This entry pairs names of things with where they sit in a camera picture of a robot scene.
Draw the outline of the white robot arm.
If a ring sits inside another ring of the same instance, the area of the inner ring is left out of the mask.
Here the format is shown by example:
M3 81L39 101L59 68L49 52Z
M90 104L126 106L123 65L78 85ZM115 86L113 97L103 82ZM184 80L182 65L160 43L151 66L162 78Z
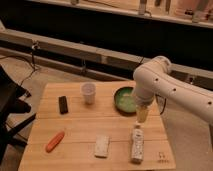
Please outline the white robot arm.
M133 98L138 106L149 106L154 95L168 98L213 126L213 92L169 75L171 62L156 56L134 70Z

